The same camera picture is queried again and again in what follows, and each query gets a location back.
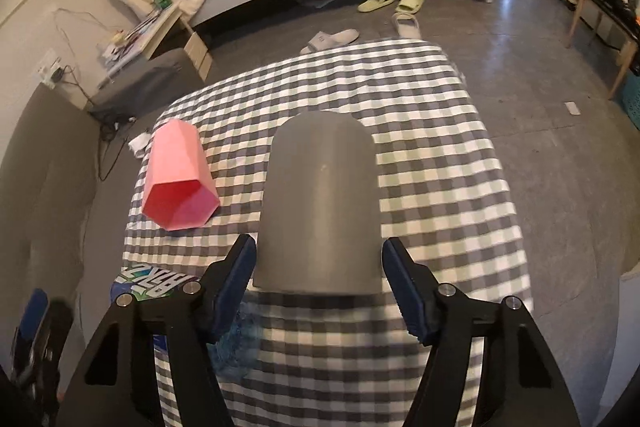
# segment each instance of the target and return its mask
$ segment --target pink cup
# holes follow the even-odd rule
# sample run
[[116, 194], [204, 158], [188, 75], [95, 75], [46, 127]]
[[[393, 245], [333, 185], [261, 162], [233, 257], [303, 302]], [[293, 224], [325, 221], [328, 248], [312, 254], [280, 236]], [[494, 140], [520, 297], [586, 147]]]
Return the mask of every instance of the pink cup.
[[142, 213], [165, 230], [202, 227], [220, 206], [198, 130], [170, 120], [154, 136]]

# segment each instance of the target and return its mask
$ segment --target power outlet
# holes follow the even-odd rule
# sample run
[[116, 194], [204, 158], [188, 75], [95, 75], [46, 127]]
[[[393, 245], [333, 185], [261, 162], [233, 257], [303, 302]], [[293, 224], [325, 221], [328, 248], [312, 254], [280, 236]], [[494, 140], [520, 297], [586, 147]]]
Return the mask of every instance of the power outlet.
[[42, 82], [45, 86], [53, 89], [56, 85], [52, 82], [51, 76], [59, 67], [61, 67], [60, 56], [53, 48], [49, 48], [37, 63], [31, 76], [36, 82]]

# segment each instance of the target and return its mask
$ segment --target metal screw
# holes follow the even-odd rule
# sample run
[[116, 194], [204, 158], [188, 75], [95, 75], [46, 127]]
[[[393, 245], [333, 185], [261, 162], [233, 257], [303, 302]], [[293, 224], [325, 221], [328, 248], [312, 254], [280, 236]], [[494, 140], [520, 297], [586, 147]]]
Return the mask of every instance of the metal screw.
[[522, 308], [522, 301], [513, 295], [509, 295], [505, 300], [505, 304], [512, 310], [519, 310]]
[[132, 302], [133, 297], [130, 293], [123, 293], [122, 295], [118, 295], [118, 298], [116, 299], [116, 304], [118, 306], [122, 306], [123, 308], [125, 306], [129, 306]]
[[438, 286], [438, 293], [440, 295], [444, 295], [445, 297], [450, 297], [456, 292], [456, 287], [448, 282], [442, 283]]
[[198, 293], [200, 288], [202, 288], [202, 286], [200, 286], [198, 281], [189, 281], [182, 287], [182, 291], [189, 295], [193, 295], [194, 293]]

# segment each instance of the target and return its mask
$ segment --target gray cushion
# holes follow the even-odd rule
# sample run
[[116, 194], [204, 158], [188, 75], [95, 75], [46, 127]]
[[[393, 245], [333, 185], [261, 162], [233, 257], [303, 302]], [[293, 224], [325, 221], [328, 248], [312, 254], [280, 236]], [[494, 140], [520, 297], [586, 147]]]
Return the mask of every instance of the gray cushion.
[[124, 123], [203, 87], [193, 62], [178, 48], [152, 60], [140, 58], [128, 66], [92, 97], [90, 112], [104, 123]]

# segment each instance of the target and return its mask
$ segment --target gray and white checkered fabric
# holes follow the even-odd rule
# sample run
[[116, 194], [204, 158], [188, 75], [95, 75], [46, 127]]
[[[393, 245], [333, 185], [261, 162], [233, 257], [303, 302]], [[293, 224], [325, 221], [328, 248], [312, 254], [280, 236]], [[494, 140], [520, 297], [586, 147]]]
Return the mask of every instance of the gray and white checkered fabric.
[[[271, 139], [306, 110], [353, 115], [377, 147], [382, 237], [469, 296], [520, 296], [532, 307], [520, 228], [500, 162], [442, 49], [407, 39], [352, 44], [238, 74], [171, 105], [156, 128], [188, 121], [200, 137], [222, 206], [207, 226], [165, 232], [141, 213], [148, 155], [135, 188], [124, 264], [202, 274], [240, 233], [257, 236]], [[406, 332], [389, 286], [379, 296], [264, 294], [244, 300], [262, 326], [256, 367], [220, 381], [238, 426], [400, 426], [428, 349]], [[469, 425], [481, 371], [474, 342], [458, 416]], [[157, 358], [168, 425], [180, 425], [168, 360]]]

